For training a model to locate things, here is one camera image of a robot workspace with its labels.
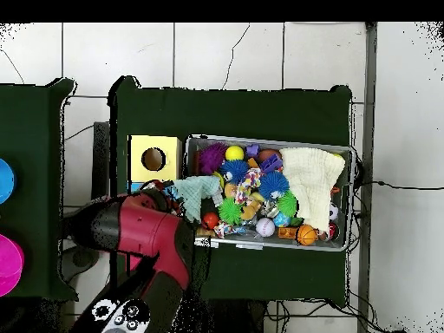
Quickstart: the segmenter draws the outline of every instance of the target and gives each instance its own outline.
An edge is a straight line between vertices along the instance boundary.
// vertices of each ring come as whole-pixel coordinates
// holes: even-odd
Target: yellow box with hole
[[[131,135],[130,141],[132,182],[180,178],[182,143],[176,137]]]

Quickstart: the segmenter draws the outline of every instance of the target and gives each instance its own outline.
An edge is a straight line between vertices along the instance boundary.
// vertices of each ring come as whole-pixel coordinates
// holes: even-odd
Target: green spiky ball
[[[287,190],[283,197],[277,201],[277,208],[287,217],[293,217],[297,210],[296,197],[290,190]]]
[[[241,205],[234,202],[234,198],[225,198],[219,206],[219,216],[227,224],[238,225],[240,223]]]

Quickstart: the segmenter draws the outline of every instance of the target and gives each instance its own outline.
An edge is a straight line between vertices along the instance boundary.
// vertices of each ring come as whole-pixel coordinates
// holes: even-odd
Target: toy bin
[[[335,240],[322,241],[317,240],[309,246],[300,245],[296,240],[290,238],[280,238],[278,236],[278,229],[269,238],[261,238],[259,236],[249,235],[226,235],[225,238],[211,238],[211,246],[219,247],[223,244],[235,244],[239,248],[249,248],[261,250],[264,246],[271,246],[277,248],[290,249],[304,249],[307,251],[343,251],[349,244],[349,236],[351,232],[352,220],[352,199],[353,199],[353,184],[356,165],[356,154],[350,147],[327,146],[310,143],[285,142],[275,140],[254,140],[244,138],[232,138],[224,136],[206,136],[206,135],[189,135],[186,140],[185,154],[184,154],[184,170],[185,176],[191,176],[193,172],[193,157],[194,154],[213,143],[224,143],[227,146],[240,146],[245,148],[251,144],[259,144],[260,149],[282,149],[287,147],[312,147],[322,149],[330,153],[338,153],[345,159],[345,166],[341,172],[336,186],[340,192],[332,197],[333,203],[338,207],[339,213],[337,219],[334,221],[339,229],[339,235]],[[196,237],[196,245],[206,245],[207,238]]]

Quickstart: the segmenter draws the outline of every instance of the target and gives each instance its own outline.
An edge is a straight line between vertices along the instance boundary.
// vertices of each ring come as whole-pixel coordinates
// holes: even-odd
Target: cream knit cloth
[[[330,221],[330,190],[343,171],[345,160],[316,148],[284,148],[283,174],[297,198],[297,216],[306,225],[327,232]]]

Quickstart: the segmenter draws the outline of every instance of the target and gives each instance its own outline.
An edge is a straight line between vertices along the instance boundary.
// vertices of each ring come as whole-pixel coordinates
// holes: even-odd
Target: green fabric surface
[[[189,134],[348,146],[351,93],[331,91],[203,91],[139,88],[121,78],[110,91],[117,119],[118,191],[126,191],[127,136]],[[196,268],[206,250],[196,247]],[[327,297],[345,304],[346,253],[221,245],[212,249],[203,298]]]
[[[0,205],[0,233],[23,249],[24,267],[8,297],[75,300],[58,274],[61,107],[74,82],[46,87],[0,85],[0,158],[16,173],[16,190]]]

